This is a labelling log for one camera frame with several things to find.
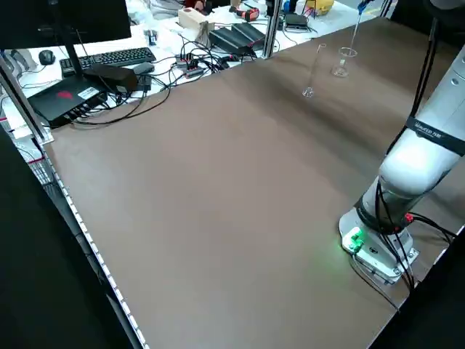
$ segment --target computer monitor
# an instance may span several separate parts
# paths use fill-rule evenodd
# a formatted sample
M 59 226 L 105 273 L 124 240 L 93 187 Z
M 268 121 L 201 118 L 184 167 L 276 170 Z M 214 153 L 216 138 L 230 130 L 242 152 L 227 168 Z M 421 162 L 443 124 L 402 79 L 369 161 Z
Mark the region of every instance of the computer monitor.
M 53 6 L 72 44 L 80 44 L 76 31 L 83 43 L 131 37 L 125 0 L 7 0 L 0 6 L 0 48 L 64 45 Z

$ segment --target brown table surface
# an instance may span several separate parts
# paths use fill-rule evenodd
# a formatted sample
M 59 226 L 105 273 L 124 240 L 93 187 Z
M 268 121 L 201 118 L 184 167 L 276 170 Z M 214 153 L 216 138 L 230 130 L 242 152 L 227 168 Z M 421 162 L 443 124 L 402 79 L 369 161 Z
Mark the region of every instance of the brown table surface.
M 54 132 L 46 151 L 152 348 L 364 348 L 392 315 L 349 266 L 337 223 L 408 115 L 427 38 L 363 23 L 339 79 L 329 71 L 351 34 L 177 87 L 130 121 Z M 455 54 L 439 48 L 427 95 Z M 463 175 L 417 211 L 458 229 Z M 423 226 L 412 234 L 431 265 L 444 243 Z M 405 285 L 390 292 L 400 301 Z

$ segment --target keyboard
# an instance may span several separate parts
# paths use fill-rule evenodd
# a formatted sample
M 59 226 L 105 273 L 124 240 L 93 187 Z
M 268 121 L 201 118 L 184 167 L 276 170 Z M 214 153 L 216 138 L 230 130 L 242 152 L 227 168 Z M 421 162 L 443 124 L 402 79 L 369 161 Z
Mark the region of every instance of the keyboard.
M 123 49 L 121 51 L 106 52 L 99 55 L 79 58 L 81 66 L 84 70 L 90 68 L 94 63 L 123 67 L 125 65 L 153 62 L 155 60 L 155 56 L 148 47 L 142 47 L 140 49 Z M 60 67 L 63 77 L 71 76 L 74 74 L 74 69 L 69 58 L 60 60 Z

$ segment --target label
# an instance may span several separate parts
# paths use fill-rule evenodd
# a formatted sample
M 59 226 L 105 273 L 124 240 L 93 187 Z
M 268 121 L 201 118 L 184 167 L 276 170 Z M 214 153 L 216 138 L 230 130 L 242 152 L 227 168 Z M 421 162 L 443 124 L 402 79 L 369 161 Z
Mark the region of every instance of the label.
M 85 89 L 83 92 L 78 93 L 78 96 L 83 100 L 88 100 L 90 97 L 94 97 L 98 93 L 98 89 L 95 89 L 94 87 L 89 87 L 88 89 Z

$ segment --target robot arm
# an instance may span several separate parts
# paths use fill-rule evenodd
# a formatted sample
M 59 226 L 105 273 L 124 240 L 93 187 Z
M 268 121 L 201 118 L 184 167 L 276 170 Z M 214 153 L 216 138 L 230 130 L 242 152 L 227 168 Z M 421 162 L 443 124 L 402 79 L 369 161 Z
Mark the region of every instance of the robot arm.
M 459 7 L 460 13 L 465 9 L 465 0 L 430 1 L 437 13 L 446 9 L 447 16 L 452 13 L 450 9 Z M 465 154 L 465 46 L 426 105 L 406 125 L 384 159 L 379 176 L 339 221 L 344 249 L 390 283 L 400 278 L 418 251 L 407 229 L 387 230 L 401 227 L 405 214 Z M 353 244 L 354 233 L 363 235 L 361 249 Z M 393 249 L 401 262 L 392 254 Z

